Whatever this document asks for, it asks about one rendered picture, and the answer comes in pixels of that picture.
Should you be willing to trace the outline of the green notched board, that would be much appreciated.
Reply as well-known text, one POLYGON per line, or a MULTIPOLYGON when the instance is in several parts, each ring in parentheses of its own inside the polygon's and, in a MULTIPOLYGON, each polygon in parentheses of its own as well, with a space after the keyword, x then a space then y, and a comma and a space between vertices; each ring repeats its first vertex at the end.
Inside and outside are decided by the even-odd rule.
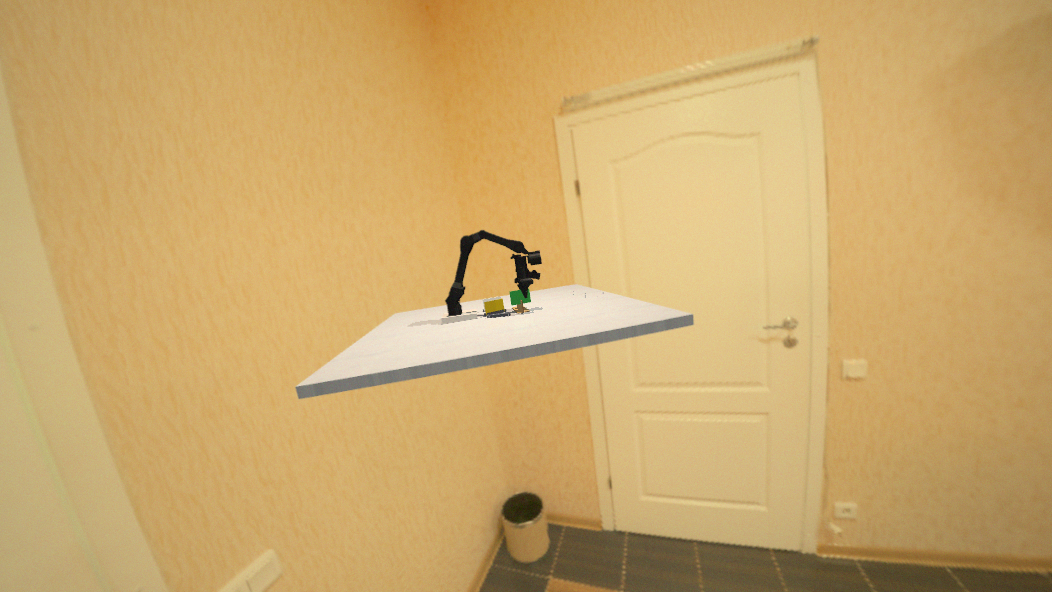
POLYGON ((511 299, 511 305, 521 304, 520 300, 522 300, 523 303, 529 303, 529 302, 531 302, 529 288, 528 288, 527 298, 525 298, 522 294, 521 290, 510 291, 509 293, 510 293, 510 299, 511 299))

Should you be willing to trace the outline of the olive slotted board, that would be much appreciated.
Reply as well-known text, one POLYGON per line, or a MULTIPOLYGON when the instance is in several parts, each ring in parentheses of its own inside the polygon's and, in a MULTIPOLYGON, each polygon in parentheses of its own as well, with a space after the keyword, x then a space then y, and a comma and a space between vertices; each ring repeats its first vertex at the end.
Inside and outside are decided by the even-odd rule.
POLYGON ((486 317, 487 313, 504 309, 503 299, 484 302, 484 305, 485 305, 486 317))

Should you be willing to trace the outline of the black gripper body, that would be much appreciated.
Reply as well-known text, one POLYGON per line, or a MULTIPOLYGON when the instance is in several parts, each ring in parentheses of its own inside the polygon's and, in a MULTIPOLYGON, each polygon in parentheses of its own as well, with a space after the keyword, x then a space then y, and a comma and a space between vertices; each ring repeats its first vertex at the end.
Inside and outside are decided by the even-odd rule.
POLYGON ((514 281, 520 286, 534 284, 533 283, 533 279, 528 278, 528 272, 527 271, 528 271, 527 266, 525 266, 525 267, 517 267, 515 268, 517 278, 514 279, 514 281))

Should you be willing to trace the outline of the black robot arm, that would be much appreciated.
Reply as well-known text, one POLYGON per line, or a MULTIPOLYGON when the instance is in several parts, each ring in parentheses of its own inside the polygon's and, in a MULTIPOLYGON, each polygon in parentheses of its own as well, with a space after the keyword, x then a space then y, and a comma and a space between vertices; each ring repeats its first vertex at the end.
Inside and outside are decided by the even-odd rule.
MULTIPOLYGON (((506 246, 515 253, 528 254, 528 256, 521 256, 521 254, 511 256, 510 259, 515 260, 515 268, 527 266, 526 257, 528 259, 528 264, 531 265, 542 264, 540 250, 528 252, 528 250, 524 248, 524 244, 521 241, 506 239, 497 234, 489 233, 485 230, 480 230, 473 234, 462 236, 460 239, 460 257, 456 271, 456 280, 450 288, 448 297, 445 299, 448 317, 461 315, 462 313, 462 307, 459 301, 460 298, 464 295, 465 287, 463 287, 463 279, 466 270, 468 256, 470 254, 474 243, 477 243, 482 239, 487 239, 500 245, 506 246)), ((527 272, 528 272, 528 278, 540 280, 540 273, 538 273, 537 270, 533 270, 532 272, 529 272, 528 270, 527 272)))

